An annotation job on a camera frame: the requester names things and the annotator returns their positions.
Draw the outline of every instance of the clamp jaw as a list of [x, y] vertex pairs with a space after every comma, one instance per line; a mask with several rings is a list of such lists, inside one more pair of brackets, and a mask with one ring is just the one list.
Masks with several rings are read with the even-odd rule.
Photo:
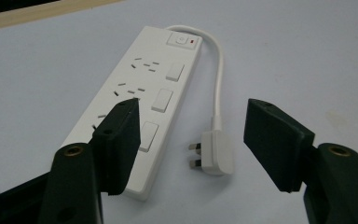
[[337, 144], [315, 148], [314, 137], [277, 106], [249, 99], [243, 141], [278, 189], [307, 185], [311, 224], [358, 223], [358, 153]]
[[62, 147], [49, 173], [0, 194], [0, 224], [103, 223], [101, 192], [124, 191], [140, 144], [138, 99], [117, 104], [89, 143]]

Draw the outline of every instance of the power strip housing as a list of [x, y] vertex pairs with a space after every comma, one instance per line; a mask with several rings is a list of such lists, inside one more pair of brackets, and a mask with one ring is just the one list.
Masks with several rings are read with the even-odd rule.
[[202, 38], [146, 26], [89, 104], [63, 146], [88, 142], [118, 103], [139, 99], [141, 146], [125, 194], [146, 200], [197, 63]]

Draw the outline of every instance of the white surface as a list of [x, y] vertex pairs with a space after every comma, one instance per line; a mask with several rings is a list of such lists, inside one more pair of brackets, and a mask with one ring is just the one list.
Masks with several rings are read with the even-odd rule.
[[54, 152], [146, 25], [186, 24], [226, 56], [225, 130], [236, 173], [188, 168], [210, 129], [214, 54], [204, 45], [150, 198], [103, 197], [105, 223], [308, 223], [242, 142], [250, 97], [358, 151], [358, 1], [132, 1], [0, 29], [0, 190], [48, 171]]
[[[138, 151], [125, 189], [127, 195], [139, 200], [147, 199], [152, 188], [202, 44], [200, 37], [187, 35], [199, 40], [195, 48], [168, 45], [172, 33], [155, 27], [143, 28], [62, 143], [62, 147], [88, 143], [94, 132], [92, 127], [98, 127], [103, 120], [101, 115], [108, 114], [122, 101], [138, 98], [140, 126], [147, 122], [158, 125], [148, 151], [142, 150], [142, 146]], [[174, 63], [184, 65], [178, 81], [166, 79]]]

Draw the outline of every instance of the tabletop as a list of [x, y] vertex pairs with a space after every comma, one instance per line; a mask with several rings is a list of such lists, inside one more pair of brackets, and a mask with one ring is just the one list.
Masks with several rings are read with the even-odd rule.
[[225, 54], [222, 115], [235, 173], [191, 170], [211, 128], [216, 56], [202, 46], [150, 197], [103, 193], [105, 223], [308, 223], [249, 148], [249, 98], [358, 152], [358, 1], [127, 0], [0, 29], [0, 192], [48, 172], [54, 153], [144, 26], [213, 34]]

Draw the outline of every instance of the power strip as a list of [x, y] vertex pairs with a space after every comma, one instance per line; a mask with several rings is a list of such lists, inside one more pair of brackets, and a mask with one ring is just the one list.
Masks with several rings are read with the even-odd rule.
[[146, 200], [201, 43], [200, 36], [146, 26], [62, 145], [88, 142], [114, 105], [138, 98], [141, 145], [124, 193]]

